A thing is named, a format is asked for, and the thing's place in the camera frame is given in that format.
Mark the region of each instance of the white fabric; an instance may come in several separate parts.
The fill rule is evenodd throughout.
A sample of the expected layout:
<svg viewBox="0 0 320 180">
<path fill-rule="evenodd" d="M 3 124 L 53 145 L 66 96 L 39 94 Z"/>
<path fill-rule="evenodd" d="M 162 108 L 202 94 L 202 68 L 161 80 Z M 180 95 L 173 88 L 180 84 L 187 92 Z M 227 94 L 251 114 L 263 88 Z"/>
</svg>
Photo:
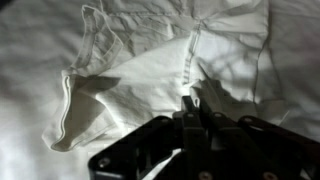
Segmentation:
<svg viewBox="0 0 320 180">
<path fill-rule="evenodd" d="M 40 138 L 63 98 L 60 71 L 81 47 L 79 10 L 85 3 L 13 1 L 0 11 L 0 179 L 88 179 L 87 160 L 108 138 L 90 142 L 90 150 L 65 153 L 48 150 Z M 281 126 L 320 141 L 319 2 L 272 0 L 270 5 L 269 66 L 277 70 L 290 109 Z"/>
<path fill-rule="evenodd" d="M 62 72 L 64 101 L 43 135 L 54 150 L 104 133 L 118 140 L 156 116 L 171 117 L 184 95 L 235 120 L 257 116 L 255 102 L 284 105 L 277 79 L 268 87 L 258 78 L 270 68 L 263 66 L 270 62 L 268 1 L 101 1 L 84 6 L 83 19 L 83 48 Z M 272 70 L 267 76 L 275 77 Z M 279 116 L 265 109 L 259 114 Z"/>
</svg>

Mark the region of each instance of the black device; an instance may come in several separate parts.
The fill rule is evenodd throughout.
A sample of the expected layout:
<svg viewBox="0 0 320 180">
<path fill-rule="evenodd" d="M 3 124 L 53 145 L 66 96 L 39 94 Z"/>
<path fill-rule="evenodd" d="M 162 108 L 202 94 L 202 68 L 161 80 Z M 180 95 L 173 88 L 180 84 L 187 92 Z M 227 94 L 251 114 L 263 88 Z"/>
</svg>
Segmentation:
<svg viewBox="0 0 320 180">
<path fill-rule="evenodd" d="M 320 144 L 253 116 L 235 122 L 204 101 L 156 117 L 92 157 L 91 180 L 138 180 L 181 149 L 155 179 L 319 180 Z"/>
</svg>

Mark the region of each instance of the white bedsheet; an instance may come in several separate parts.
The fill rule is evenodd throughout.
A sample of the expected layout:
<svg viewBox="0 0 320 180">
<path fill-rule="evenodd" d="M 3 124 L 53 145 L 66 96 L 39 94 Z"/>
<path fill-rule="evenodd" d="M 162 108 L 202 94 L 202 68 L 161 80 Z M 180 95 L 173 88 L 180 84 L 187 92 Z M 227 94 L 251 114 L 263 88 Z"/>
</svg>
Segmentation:
<svg viewBox="0 0 320 180">
<path fill-rule="evenodd" d="M 13 1 L 0 12 L 0 179 L 88 179 L 85 149 L 49 150 L 41 133 L 82 44 L 85 0 Z M 272 0 L 270 48 L 290 112 L 281 126 L 320 141 L 320 3 Z"/>
</svg>

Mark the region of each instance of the white cloth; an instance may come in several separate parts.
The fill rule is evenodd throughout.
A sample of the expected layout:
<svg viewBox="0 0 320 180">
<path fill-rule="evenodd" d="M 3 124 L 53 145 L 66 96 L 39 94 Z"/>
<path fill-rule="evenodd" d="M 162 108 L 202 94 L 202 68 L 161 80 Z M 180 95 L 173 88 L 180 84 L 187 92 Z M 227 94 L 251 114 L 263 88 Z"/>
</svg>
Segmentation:
<svg viewBox="0 0 320 180">
<path fill-rule="evenodd" d="M 267 1 L 109 0 L 83 6 L 83 19 L 83 47 L 62 72 L 64 99 L 43 134 L 54 150 L 99 138 L 104 148 L 170 117 L 184 95 L 235 120 L 278 124 L 286 113 L 264 44 Z"/>
</svg>

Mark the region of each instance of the white t-shirt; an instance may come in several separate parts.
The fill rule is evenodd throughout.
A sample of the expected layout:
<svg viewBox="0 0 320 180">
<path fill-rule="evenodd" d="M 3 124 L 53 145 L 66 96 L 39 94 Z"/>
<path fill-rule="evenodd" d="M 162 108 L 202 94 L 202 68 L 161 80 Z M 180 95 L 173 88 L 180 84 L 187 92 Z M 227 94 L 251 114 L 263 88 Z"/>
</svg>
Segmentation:
<svg viewBox="0 0 320 180">
<path fill-rule="evenodd" d="M 102 149 L 171 117 L 184 95 L 234 120 L 282 120 L 267 1 L 102 0 L 82 12 L 83 47 L 62 71 L 64 99 L 43 134 L 51 149 Z"/>
</svg>

